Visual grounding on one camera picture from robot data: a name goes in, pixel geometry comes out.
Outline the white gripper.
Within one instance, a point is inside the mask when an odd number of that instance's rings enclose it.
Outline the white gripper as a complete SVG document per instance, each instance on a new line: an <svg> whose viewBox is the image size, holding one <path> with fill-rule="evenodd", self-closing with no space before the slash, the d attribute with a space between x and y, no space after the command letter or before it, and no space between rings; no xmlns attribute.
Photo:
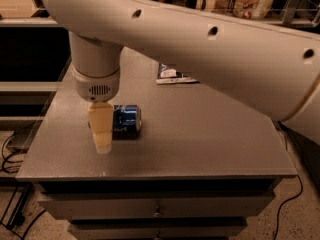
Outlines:
<svg viewBox="0 0 320 240"><path fill-rule="evenodd" d="M72 69L75 89L78 95L93 103L88 109L96 151L108 154L112 148L113 107L108 103L114 98L120 85L120 69L104 77L89 77Z"/></svg>

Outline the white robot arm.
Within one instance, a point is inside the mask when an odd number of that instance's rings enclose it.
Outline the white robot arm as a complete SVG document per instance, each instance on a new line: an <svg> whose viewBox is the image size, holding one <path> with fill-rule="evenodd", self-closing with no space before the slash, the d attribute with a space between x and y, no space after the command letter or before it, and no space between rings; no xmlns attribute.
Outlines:
<svg viewBox="0 0 320 240"><path fill-rule="evenodd" d="M320 144L317 35L150 0L42 1L69 32L83 99L117 94L128 47Z"/></svg>

